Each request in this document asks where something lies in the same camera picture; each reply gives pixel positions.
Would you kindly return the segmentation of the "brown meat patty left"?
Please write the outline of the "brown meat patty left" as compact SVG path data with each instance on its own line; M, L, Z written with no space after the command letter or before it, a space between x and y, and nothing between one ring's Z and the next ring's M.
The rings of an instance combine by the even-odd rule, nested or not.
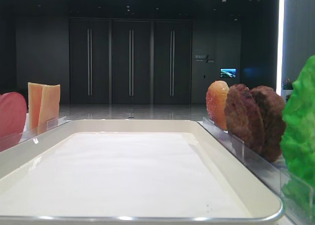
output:
M227 130L260 154L264 143L264 125L260 109L244 84L229 88L224 109Z

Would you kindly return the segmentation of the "brown meat patty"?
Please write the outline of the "brown meat patty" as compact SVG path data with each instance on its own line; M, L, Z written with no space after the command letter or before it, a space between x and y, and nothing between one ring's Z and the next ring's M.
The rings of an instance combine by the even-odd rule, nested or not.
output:
M258 86L251 89L264 124L264 144L260 155L269 162L275 162L281 155L281 140L286 123L283 121L284 99L272 88Z
M227 130L260 154L264 143L264 125L260 109L244 84L229 88L224 109Z

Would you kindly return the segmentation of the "orange cheese slice front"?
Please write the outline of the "orange cheese slice front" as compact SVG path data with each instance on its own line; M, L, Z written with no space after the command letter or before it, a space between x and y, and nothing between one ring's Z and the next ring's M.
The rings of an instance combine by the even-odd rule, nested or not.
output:
M60 85L43 86L37 134L44 133L47 130L47 123L59 117L60 88Z

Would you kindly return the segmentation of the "orange cheese slice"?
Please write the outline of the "orange cheese slice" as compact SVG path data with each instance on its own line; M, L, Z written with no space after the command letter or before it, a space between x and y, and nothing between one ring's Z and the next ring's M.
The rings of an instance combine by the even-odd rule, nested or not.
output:
M59 117L60 88L60 85L43 86L37 134L44 133L47 130L47 123Z
M42 84L28 83L28 101L29 101L29 128L38 127L38 118L41 107Z

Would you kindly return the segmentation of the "brown meat patty right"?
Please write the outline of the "brown meat patty right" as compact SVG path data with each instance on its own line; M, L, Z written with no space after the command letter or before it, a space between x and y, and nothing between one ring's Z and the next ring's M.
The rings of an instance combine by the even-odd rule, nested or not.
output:
M264 144L260 155L269 162L275 162L281 155L281 140L286 123L283 121L284 99L272 88L258 86L251 89L264 124Z

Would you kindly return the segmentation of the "orange cheese slice rear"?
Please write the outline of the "orange cheese slice rear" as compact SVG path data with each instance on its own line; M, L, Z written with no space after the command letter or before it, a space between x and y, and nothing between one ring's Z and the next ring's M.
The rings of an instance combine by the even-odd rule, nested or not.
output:
M29 101L29 128L38 127L38 118L41 107L42 84L28 83L28 101Z

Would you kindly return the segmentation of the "green lettuce leaf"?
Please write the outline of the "green lettuce leaf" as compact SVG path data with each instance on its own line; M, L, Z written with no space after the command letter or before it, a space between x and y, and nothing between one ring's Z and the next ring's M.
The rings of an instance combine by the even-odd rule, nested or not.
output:
M283 110L281 149L291 180L284 194L315 220L315 58L306 61Z

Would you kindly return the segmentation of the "red tomato slice near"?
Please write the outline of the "red tomato slice near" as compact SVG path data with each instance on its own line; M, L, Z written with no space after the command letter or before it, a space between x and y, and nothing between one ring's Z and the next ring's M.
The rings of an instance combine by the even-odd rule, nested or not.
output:
M27 105L24 97L17 92L0 96L0 151L19 143L24 130Z

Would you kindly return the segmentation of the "glazed bun half far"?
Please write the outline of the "glazed bun half far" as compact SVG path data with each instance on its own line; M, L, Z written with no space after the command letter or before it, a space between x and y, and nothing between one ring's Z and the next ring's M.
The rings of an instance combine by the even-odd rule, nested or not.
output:
M222 130L227 130L225 104L229 86L225 81L213 82L206 93L206 108L209 118Z

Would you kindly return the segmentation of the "dark triple door panel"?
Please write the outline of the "dark triple door panel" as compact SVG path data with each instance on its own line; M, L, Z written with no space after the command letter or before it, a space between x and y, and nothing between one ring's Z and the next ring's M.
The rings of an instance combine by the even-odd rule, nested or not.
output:
M73 104L189 104L190 21L69 20Z

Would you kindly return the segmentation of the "white rectangular tray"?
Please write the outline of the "white rectangular tray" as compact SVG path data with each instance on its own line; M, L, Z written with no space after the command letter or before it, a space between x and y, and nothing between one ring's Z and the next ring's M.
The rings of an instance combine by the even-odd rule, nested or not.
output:
M283 213L194 121L75 120L0 154L3 225L274 225Z

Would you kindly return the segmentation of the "potted plant in background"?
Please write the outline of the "potted plant in background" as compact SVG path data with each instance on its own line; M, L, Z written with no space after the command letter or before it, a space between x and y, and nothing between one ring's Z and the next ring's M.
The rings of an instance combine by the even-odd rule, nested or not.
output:
M293 85L292 85L292 82L289 78L283 80L282 89L283 90L293 90Z

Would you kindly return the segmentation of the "clear acrylic left rack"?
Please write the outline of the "clear acrylic left rack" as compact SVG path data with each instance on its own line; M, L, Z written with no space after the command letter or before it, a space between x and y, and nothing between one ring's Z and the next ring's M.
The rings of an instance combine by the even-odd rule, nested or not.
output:
M70 120L67 116L61 118L55 118L48 120L43 125L40 125L36 128L29 128L29 114L26 116L26 123L24 129L20 133L13 133L0 138L0 151L5 151L21 142L29 140L31 138L36 138L39 134L45 133L55 127L58 127L64 123L69 122Z

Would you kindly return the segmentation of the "clear acrylic right rack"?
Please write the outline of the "clear acrylic right rack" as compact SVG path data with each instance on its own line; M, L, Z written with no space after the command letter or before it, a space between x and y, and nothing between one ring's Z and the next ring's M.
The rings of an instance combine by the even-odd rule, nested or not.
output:
M291 224L315 223L315 189L289 172L282 156L276 162L270 163L246 147L238 137L218 128L212 120L204 117L200 123L241 164L283 200L285 216Z

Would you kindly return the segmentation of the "small wall display screen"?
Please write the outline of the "small wall display screen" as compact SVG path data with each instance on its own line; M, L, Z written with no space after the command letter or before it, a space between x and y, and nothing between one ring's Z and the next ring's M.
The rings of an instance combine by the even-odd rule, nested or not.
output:
M235 68L221 68L220 78L236 78L236 69Z

